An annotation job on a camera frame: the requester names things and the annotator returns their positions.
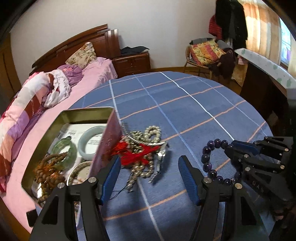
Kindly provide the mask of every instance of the blue gripper pad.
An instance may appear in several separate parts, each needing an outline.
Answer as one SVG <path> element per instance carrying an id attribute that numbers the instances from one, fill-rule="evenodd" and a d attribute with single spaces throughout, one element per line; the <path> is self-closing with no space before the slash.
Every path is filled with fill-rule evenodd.
<path id="1" fill-rule="evenodd" d="M 117 181 L 120 169 L 121 169 L 121 161 L 120 161 L 120 157 L 117 157 L 103 184 L 102 196 L 101 196 L 102 204 L 104 204 L 110 199 L 110 196 L 112 194 L 113 188 Z"/>
<path id="2" fill-rule="evenodd" d="M 241 142 L 241 141 L 234 140 L 233 142 L 231 142 L 231 144 L 235 148 L 240 150 L 241 152 L 244 152 L 244 153 L 247 153 L 247 154 L 253 154 L 254 156 L 260 154 L 260 151 L 252 143 L 247 143 L 247 142 Z"/>
<path id="3" fill-rule="evenodd" d="M 179 172 L 186 187 L 189 198 L 195 205 L 198 205 L 200 199 L 198 197 L 197 185 L 194 181 L 189 168 L 193 168 L 186 156 L 180 156 L 178 160 Z"/>

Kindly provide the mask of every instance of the jewelry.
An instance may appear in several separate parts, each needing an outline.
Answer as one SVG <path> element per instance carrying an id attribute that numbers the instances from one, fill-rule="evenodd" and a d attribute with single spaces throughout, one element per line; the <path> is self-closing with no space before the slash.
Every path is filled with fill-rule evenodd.
<path id="1" fill-rule="evenodd" d="M 95 126 L 95 127 L 88 129 L 80 137 L 80 139 L 78 141 L 78 151 L 84 160 L 87 160 L 87 161 L 93 160 L 95 153 L 86 154 L 85 153 L 86 144 L 93 136 L 98 135 L 98 134 L 102 134 L 104 132 L 104 130 L 105 130 L 105 128 L 103 128 L 101 126 Z"/>
<path id="2" fill-rule="evenodd" d="M 235 175 L 229 179 L 223 179 L 222 176 L 217 176 L 217 171 L 212 169 L 212 164 L 210 163 L 210 154 L 215 148 L 226 149 L 226 147 L 232 146 L 232 144 L 228 145 L 226 140 L 221 141 L 220 139 L 215 139 L 214 141 L 208 141 L 207 145 L 202 149 L 202 158 L 201 161 L 203 163 L 203 170 L 207 172 L 207 176 L 212 180 L 217 180 L 219 183 L 224 183 L 226 185 L 234 185 L 238 183 L 242 179 L 242 173 L 237 171 Z"/>
<path id="3" fill-rule="evenodd" d="M 74 169 L 71 171 L 70 175 L 67 179 L 67 186 L 75 185 L 83 183 L 87 179 L 87 175 L 89 174 L 91 166 L 91 161 L 84 161 L 79 163 Z"/>
<path id="4" fill-rule="evenodd" d="M 126 123 L 122 123 L 122 129 L 123 129 L 123 132 L 125 134 L 125 136 L 130 139 L 133 143 L 136 143 L 136 144 L 144 144 L 144 145 L 147 145 L 147 146 L 159 146 L 159 145 L 163 145 L 165 142 L 155 142 L 156 140 L 160 140 L 160 129 L 159 127 L 157 126 L 149 126 L 147 129 L 145 130 L 145 133 L 144 133 L 144 138 L 141 137 L 139 139 L 135 138 L 135 136 L 128 130 L 128 125 Z M 153 135 L 153 134 L 156 134 L 156 137 L 154 138 L 154 140 L 151 140 L 150 137 Z"/>
<path id="5" fill-rule="evenodd" d="M 66 156 L 67 152 L 48 155 L 36 167 L 34 186 L 31 187 L 31 190 L 35 197 L 38 198 L 38 203 L 46 201 L 57 184 L 65 181 L 65 177 L 60 174 L 55 166 Z"/>
<path id="6" fill-rule="evenodd" d="M 123 136 L 122 140 L 113 149 L 112 155 L 121 154 L 122 165 L 131 168 L 131 174 L 124 188 L 131 192 L 138 177 L 147 178 L 154 173 L 153 153 L 158 155 L 157 172 L 149 183 L 160 173 L 167 143 L 159 142 L 161 131 L 158 126 L 149 126 L 142 133 L 141 131 L 129 131 L 127 124 L 123 124 L 123 130 L 126 136 Z"/>
<path id="7" fill-rule="evenodd" d="M 67 151 L 67 156 L 64 158 L 64 160 L 60 161 L 59 163 L 54 165 L 54 168 L 62 171 L 64 169 L 69 169 L 72 167 L 75 163 L 76 157 L 77 157 L 77 149 L 75 144 L 70 140 L 69 137 L 62 138 L 59 142 L 57 142 L 52 151 L 51 154 L 58 154 L 60 151 L 65 148 L 66 146 L 70 146 L 69 150 Z"/>

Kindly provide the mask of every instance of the brown cloth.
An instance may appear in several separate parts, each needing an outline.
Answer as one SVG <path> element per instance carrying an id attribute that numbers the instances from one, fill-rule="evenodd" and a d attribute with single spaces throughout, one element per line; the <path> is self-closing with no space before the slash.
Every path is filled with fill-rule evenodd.
<path id="1" fill-rule="evenodd" d="M 223 51 L 226 53 L 220 57 L 220 59 L 214 63 L 209 64 L 208 68 L 213 72 L 215 76 L 222 75 L 224 79 L 231 78 L 235 67 L 235 52 L 232 48 L 225 48 Z"/>

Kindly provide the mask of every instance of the pink blanket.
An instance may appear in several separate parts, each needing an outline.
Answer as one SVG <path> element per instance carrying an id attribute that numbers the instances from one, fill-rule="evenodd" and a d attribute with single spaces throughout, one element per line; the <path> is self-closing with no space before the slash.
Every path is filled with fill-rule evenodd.
<path id="1" fill-rule="evenodd" d="M 5 192 L 11 172 L 12 147 L 30 120 L 43 111 L 41 103 L 50 81 L 44 72 L 32 75 L 0 118 L 0 193 Z"/>
<path id="2" fill-rule="evenodd" d="M 21 181 L 36 146 L 61 111 L 71 107 L 77 100 L 100 84 L 117 78 L 112 61 L 101 57 L 98 57 L 98 61 L 90 63 L 83 70 L 83 74 L 84 77 L 72 88 L 70 96 L 55 107 L 47 110 L 32 128 L 13 163 L 7 182 L 6 194 L 1 196 L 10 212 L 29 232 L 32 231 L 32 228 L 28 225 L 26 212 L 35 209 L 35 204 L 22 189 Z"/>

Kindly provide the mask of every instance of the curtain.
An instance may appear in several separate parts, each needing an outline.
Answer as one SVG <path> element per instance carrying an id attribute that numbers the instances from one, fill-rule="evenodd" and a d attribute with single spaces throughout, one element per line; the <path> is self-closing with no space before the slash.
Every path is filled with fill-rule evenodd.
<path id="1" fill-rule="evenodd" d="M 276 64 L 281 62 L 279 16 L 262 0 L 238 0 L 244 7 L 248 29 L 247 49 Z"/>
<path id="2" fill-rule="evenodd" d="M 291 56 L 290 56 L 290 62 L 288 67 L 288 72 L 296 78 L 296 41 L 291 35 Z"/>

